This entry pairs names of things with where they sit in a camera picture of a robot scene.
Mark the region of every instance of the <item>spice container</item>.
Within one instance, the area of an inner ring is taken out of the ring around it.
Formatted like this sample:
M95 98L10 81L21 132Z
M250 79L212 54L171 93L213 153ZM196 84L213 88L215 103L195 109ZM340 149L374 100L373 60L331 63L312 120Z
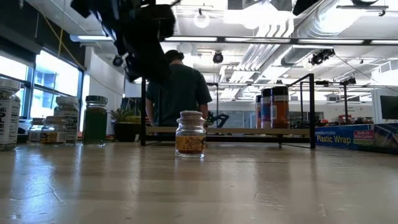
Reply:
M261 95L256 96L256 128L261 128Z
M43 118L33 118L27 131L27 143L39 143L43 128Z
M104 96L87 96L86 103L83 144L104 144L108 119L106 110L108 99Z
M21 84L0 79L0 151L13 150L17 143L21 99L16 95Z
M178 129L175 132L175 155L177 157L199 157L205 155L206 130L202 113L197 111L183 111L177 120Z
M40 143L46 145L65 144L67 136L65 118L63 116L48 116L43 122Z
M261 91L261 128L271 128L271 89Z
M76 97L58 96L55 102L57 102L57 106L54 108L54 116L65 117L66 143L76 144L79 125L79 100Z
M290 128L287 87L277 86L271 89L271 128Z

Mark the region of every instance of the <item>green jar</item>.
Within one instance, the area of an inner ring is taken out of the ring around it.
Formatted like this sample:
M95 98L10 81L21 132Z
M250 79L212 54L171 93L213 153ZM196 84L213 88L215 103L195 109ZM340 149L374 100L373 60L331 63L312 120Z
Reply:
M87 96L83 126L83 144L105 144L108 112L107 97Z

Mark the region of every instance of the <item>wooden tabletop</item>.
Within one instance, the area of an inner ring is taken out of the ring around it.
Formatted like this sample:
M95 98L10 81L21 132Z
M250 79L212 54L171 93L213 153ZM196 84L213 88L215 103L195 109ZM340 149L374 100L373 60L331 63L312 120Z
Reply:
M277 144L18 147L0 153L0 223L398 223L398 157Z

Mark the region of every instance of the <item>cable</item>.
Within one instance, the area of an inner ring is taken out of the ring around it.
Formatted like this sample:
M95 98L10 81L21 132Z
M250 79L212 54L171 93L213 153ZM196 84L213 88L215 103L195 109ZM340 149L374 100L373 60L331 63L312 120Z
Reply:
M395 89L393 89L393 88L390 88L390 87L388 87L388 86L386 86L386 85L383 85L383 84L379 83L379 82L378 82L377 80L375 80L374 78L370 77L369 75L367 75L367 74L361 72L359 69L357 69L357 68L355 68L354 66L350 65L347 61L345 61L345 60L343 60L342 58L340 58L339 56L337 56L337 54L335 54L335 56L336 56L336 58L340 59L342 62L344 62L345 64L347 64L348 66L350 66L351 68L353 68L354 70L356 70L357 72L359 72L360 74L364 75L365 77L368 77L368 78L370 78L371 80L377 82L378 84L384 86L385 88L388 88L388 89L390 89L390 90L395 91L395 92L398 93L397 90L395 90Z
M68 55L75 61L75 63L83 70L83 71L87 71L87 68L82 66L81 63L79 63L79 61L72 55L72 53L69 51L69 49L67 48L67 46L65 46L65 44L62 42L62 39L58 36L57 32L54 30L54 28L51 26L51 23L49 22L49 20L46 18L46 16L43 14L42 9L40 8L40 6L37 4L37 9L39 10L39 12L41 13L41 15L43 16L44 20L46 21L47 25L49 25L52 33L56 36L56 38L58 39L58 41L60 42L60 45L62 45L62 47L67 51ZM108 90L114 92L115 94L119 95L119 96L123 96L123 94L120 94L114 90L112 90L111 88L107 87L106 85L102 84L101 82L99 82L95 77L91 76L89 73L87 73L94 81L98 82L101 86L107 88Z

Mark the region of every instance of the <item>metal rack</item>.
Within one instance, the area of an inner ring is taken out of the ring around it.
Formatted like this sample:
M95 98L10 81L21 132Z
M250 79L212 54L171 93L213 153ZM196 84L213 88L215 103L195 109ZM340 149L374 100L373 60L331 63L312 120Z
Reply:
M207 128L206 131L208 133L241 133L241 134L270 134L276 137L264 137L264 136L244 136L244 137L236 137L236 136L207 136L207 142L275 142L279 143L279 147L283 143L309 143L310 149L315 149L315 77L314 74L310 73L296 82L293 82L287 87L292 87L293 85L300 83L309 83L310 87L310 129L250 129L250 128ZM175 141L175 136L151 136L147 135L147 132L158 132L158 133L174 133L176 127L147 127L145 124L146 120L146 81L143 78L141 82L141 131L140 131L140 140L141 146L145 146L147 141ZM161 103L162 95L161 91L159 92L159 103ZM217 114L218 114L218 97L216 99L217 103ZM161 118L161 106L159 107L159 117ZM304 138L293 138L293 137L284 137L286 134L298 134L301 136L309 136Z

